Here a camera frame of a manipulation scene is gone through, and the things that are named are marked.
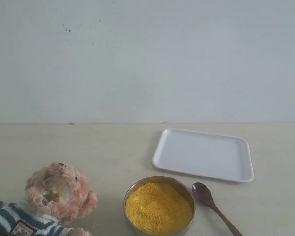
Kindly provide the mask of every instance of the white wall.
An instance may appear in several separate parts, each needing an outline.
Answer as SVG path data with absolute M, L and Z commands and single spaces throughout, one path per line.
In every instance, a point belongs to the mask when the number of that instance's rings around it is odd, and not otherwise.
M 295 121 L 295 0 L 0 0 L 0 123 L 165 121 Z

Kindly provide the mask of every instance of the teddy bear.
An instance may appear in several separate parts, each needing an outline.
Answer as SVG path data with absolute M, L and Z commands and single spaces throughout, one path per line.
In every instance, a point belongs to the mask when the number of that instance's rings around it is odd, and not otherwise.
M 52 162 L 27 180 L 23 201 L 0 200 L 0 235 L 91 236 L 65 225 L 89 215 L 97 204 L 95 191 L 77 168 Z

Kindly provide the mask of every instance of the yellow powder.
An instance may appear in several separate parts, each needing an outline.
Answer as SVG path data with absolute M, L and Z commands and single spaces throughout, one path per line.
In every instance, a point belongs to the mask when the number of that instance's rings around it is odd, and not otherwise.
M 176 233 L 192 217 L 187 200 L 163 183 L 147 183 L 136 189 L 127 199 L 126 212 L 132 224 L 154 235 Z

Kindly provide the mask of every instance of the spoon handle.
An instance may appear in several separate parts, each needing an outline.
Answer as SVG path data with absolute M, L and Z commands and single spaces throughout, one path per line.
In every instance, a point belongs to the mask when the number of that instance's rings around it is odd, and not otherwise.
M 222 218 L 234 236 L 243 236 L 242 233 L 225 217 L 225 215 L 220 212 L 217 206 L 214 206 L 212 209 Z

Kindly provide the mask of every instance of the teddy bear head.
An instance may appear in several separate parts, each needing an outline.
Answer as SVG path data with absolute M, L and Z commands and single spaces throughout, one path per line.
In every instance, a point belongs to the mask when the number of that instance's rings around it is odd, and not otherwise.
M 25 200 L 38 212 L 62 224 L 90 214 L 97 196 L 85 176 L 75 167 L 53 162 L 33 173 L 25 186 Z

